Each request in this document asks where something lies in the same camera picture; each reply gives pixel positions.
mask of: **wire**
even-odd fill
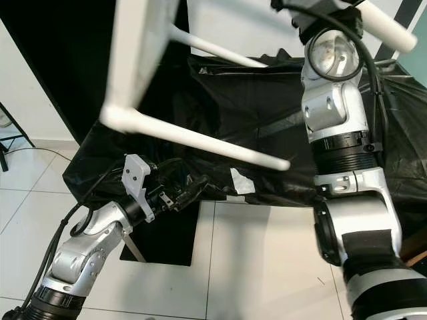
[[[56,230],[55,234],[53,235],[49,245],[47,246],[45,255],[43,257],[43,260],[40,264],[40,268],[34,278],[33,284],[31,285],[31,288],[21,306],[21,312],[25,310],[35,292],[35,289],[37,287],[37,284],[40,282],[40,278],[43,274],[43,271],[47,272],[48,268],[51,266],[53,259],[55,257],[56,250],[58,248],[59,240],[61,238],[62,232],[65,228],[65,226],[68,224],[70,218],[73,216],[73,214],[86,202],[87,198],[93,193],[95,188],[108,176],[110,172],[113,171],[114,167],[119,163],[119,161],[114,161],[107,170],[104,171],[104,173],[98,178],[98,180],[87,190],[85,195],[81,198],[79,202],[76,203],[76,205],[71,208],[70,211],[66,214],[64,219],[61,220],[61,223],[58,226],[58,229]]]
[[[89,213],[86,216],[85,222],[83,222],[83,224],[81,225],[81,227],[79,229],[77,229],[77,226],[79,224],[76,224],[69,232],[69,235],[72,237],[76,237],[80,234],[83,233],[83,231],[85,231],[85,229],[87,228],[87,226],[89,225],[89,223],[91,222],[93,217],[93,209],[89,208]]]
[[[64,155],[60,154],[59,152],[56,152],[56,151],[54,151],[54,150],[50,150],[50,149],[45,149],[45,148],[38,148],[38,147],[31,147],[31,148],[21,148],[21,149],[16,149],[16,150],[12,150],[12,151],[8,151],[8,152],[6,152],[6,153],[5,153],[5,155],[8,155],[8,154],[10,154],[10,153],[14,153],[14,152],[16,152],[16,151],[29,150],[29,149],[36,149],[36,150],[45,150],[45,151],[50,151],[50,152],[56,153],[57,155],[60,155],[62,158],[66,159],[66,160],[68,160],[68,161],[71,161],[71,159],[69,159],[69,158],[67,158],[66,156],[64,156]]]

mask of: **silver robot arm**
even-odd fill
[[[304,5],[327,15],[348,6],[336,0]],[[361,57],[341,31],[313,27],[316,20],[299,13],[293,18],[307,41],[302,113],[318,172],[314,182],[324,198],[314,208],[320,254],[342,267],[355,320],[427,319],[427,279],[399,258],[402,232],[377,162],[381,145],[370,140],[361,72],[347,79]]]
[[[71,238],[56,251],[31,303],[24,310],[16,308],[6,313],[3,320],[76,319],[107,256],[122,239],[135,258],[145,262],[129,237],[133,228],[143,221],[152,222],[163,211],[180,211],[207,184],[207,177],[200,177],[177,193],[171,191],[174,188],[155,184],[152,192],[146,194],[144,180],[153,174],[152,169],[157,166],[150,166],[137,155],[126,156],[121,180],[127,196],[82,219],[73,228]]]

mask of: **black plastic sheet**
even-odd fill
[[[112,161],[125,153],[145,155],[155,163],[183,159],[183,175],[208,175],[200,199],[237,195],[230,168],[254,182],[246,201],[260,205],[309,206],[316,195],[316,174],[300,113],[303,59],[283,50],[260,59],[265,69],[230,65],[220,59],[190,56],[187,65],[161,65],[139,106],[143,113],[269,155],[289,159],[289,171],[277,172],[145,135],[124,135],[96,123],[64,172],[80,199]],[[390,121],[385,173],[405,235],[427,222],[427,90],[395,61],[378,64]],[[366,113],[373,96],[364,74],[360,90]],[[121,172],[110,175],[91,198],[101,205],[125,193]]]

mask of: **white wall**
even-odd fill
[[[304,56],[298,31],[291,26],[291,18],[287,11],[276,13],[270,9],[270,0],[239,0],[239,2],[269,13],[272,19],[276,19],[278,15],[280,19],[287,21],[289,27],[279,30],[262,25],[255,19],[243,15],[241,13],[243,10],[230,11],[216,0],[187,0],[190,33],[245,56],[259,57],[263,53],[276,56],[279,48],[284,48],[293,57]],[[394,17],[402,0],[371,0],[371,2],[387,15]],[[364,42],[375,56],[381,42],[367,33]],[[192,52],[208,55],[195,49]]]
[[[1,21],[0,101],[30,139],[74,141]]]

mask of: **floor tile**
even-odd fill
[[[0,316],[9,310],[14,309],[17,305],[22,304],[22,300],[12,300],[6,298],[0,298]],[[175,317],[161,317],[158,315],[144,315],[141,313],[124,313],[118,311],[105,311],[96,309],[83,308],[79,317],[79,320],[185,320],[185,318]]]
[[[0,189],[0,233],[16,212],[28,191]]]
[[[336,290],[338,292],[338,298],[340,299],[340,305],[342,310],[342,315],[344,320],[352,320],[352,310],[347,302],[347,291],[346,284],[344,283],[344,278],[342,276],[342,270],[339,267],[331,265],[332,275],[335,279]]]
[[[24,298],[54,230],[74,203],[70,194],[61,193],[31,192],[26,198],[0,238],[2,296]],[[191,267],[120,261],[120,245],[111,252],[85,306],[204,318],[214,206],[202,205]],[[70,221],[63,239],[79,219]]]
[[[62,174],[68,164],[68,160],[56,155],[44,174],[35,184],[33,190],[69,193],[69,189],[62,179]]]
[[[6,155],[9,170],[0,172],[0,189],[31,190],[55,154],[27,149]]]
[[[1,296],[25,298],[52,235],[74,205],[70,194],[30,192],[0,235]],[[70,220],[61,243],[85,215],[84,209]]]
[[[341,320],[311,209],[217,203],[207,318]]]

